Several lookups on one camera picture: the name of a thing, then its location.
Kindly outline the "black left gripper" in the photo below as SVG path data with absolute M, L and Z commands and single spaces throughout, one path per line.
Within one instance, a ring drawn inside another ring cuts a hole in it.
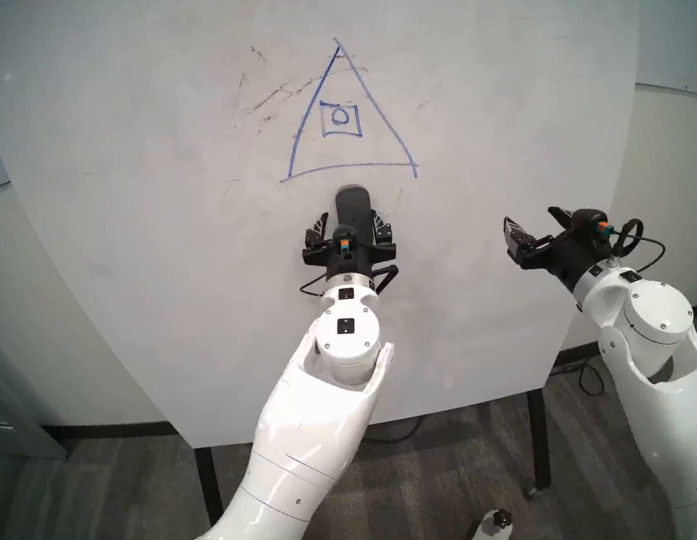
M 349 274 L 364 275 L 368 279 L 376 278 L 397 268 L 394 264 L 375 268 L 378 263 L 393 261 L 397 254 L 391 224 L 384 221 L 377 211 L 371 210 L 376 245 L 368 246 L 353 241 L 345 251 L 337 244 L 331 245 L 331 240 L 326 239 L 328 217 L 329 213 L 321 214 L 315 223 L 305 230 L 305 249 L 302 252 L 303 262 L 307 266 L 324 268 L 326 281 L 332 277 L 342 278 Z

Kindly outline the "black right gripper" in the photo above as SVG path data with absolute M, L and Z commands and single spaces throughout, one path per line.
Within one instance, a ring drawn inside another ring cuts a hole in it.
M 572 211 L 551 206 L 547 212 L 564 230 L 576 228 Z M 503 219 L 503 230 L 508 256 L 518 267 L 546 270 L 570 293 L 589 269 L 608 259 L 612 253 L 609 241 L 577 230 L 537 240 L 508 216 Z

